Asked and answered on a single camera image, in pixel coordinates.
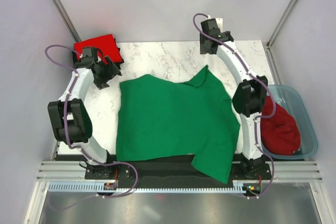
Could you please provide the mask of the green t shirt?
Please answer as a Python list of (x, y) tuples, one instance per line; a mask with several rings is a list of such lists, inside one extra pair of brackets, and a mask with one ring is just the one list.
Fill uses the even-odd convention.
[(240, 123), (222, 82), (204, 66), (186, 82), (143, 75), (120, 84), (118, 161), (192, 154), (192, 166), (226, 184)]

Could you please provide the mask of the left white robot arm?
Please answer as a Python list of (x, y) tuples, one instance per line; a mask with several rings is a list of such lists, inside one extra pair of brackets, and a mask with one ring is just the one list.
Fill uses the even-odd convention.
[(108, 81), (121, 74), (120, 69), (97, 47), (84, 47), (71, 70), (71, 79), (61, 97), (47, 106), (52, 131), (56, 141), (82, 155), (80, 167), (86, 170), (86, 179), (113, 179), (115, 165), (109, 162), (110, 153), (93, 136), (93, 126), (84, 105), (88, 90), (94, 84), (99, 90), (109, 87)]

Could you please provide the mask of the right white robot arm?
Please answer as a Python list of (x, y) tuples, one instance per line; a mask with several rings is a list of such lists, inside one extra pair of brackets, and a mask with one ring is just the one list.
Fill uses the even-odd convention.
[(260, 132), (268, 79), (252, 70), (238, 51), (230, 32), (219, 27), (219, 18), (205, 17), (199, 28), (200, 53), (216, 55), (221, 59), (237, 84), (232, 103), (242, 124), (240, 172), (247, 179), (271, 179), (271, 168), (264, 159)]

